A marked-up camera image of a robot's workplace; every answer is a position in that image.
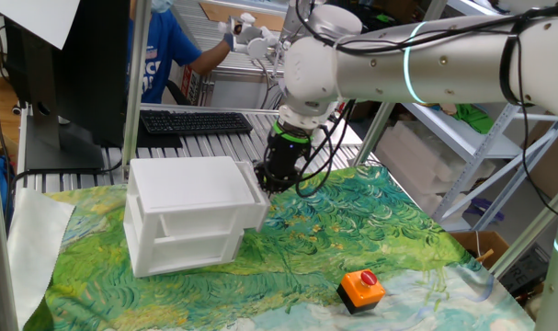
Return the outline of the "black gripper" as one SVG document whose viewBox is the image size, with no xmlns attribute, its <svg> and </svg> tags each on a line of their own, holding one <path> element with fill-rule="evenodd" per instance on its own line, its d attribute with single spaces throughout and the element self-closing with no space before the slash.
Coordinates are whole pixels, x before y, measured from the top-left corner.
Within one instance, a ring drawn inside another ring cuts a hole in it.
<svg viewBox="0 0 558 331">
<path fill-rule="evenodd" d="M 271 132 L 263 161 L 254 166 L 261 189 L 276 195 L 294 184 L 300 172 L 296 162 L 302 157 L 309 158 L 311 141 L 309 135 L 293 136 L 289 132 Z"/>
</svg>

